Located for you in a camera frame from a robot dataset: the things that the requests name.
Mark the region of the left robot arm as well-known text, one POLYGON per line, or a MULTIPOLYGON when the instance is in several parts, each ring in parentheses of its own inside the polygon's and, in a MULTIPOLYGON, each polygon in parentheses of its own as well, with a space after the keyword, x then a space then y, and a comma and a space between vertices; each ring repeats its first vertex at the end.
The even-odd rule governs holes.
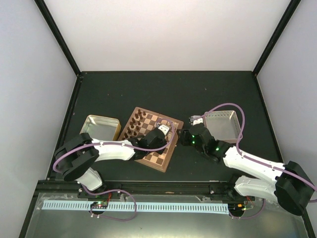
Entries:
POLYGON ((103 197, 106 185, 92 165, 104 160, 140 160, 151 152, 162 153, 168 146, 169 129, 163 125, 154 128, 145 136, 122 141, 94 140, 82 133, 56 150, 53 170, 62 174, 64 181, 76 181, 86 187, 95 197, 103 197))

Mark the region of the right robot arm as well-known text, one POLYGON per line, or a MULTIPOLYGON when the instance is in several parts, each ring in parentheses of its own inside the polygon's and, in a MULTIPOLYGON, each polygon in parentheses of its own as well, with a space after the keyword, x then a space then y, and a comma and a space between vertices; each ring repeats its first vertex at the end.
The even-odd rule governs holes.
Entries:
POLYGON ((201 155, 225 166, 247 173, 225 187, 231 200, 254 196, 278 203, 287 212, 303 215, 315 191, 315 185, 302 167, 290 161, 276 163, 252 157, 233 144, 216 140, 203 123, 177 131, 180 143, 193 146, 201 155))

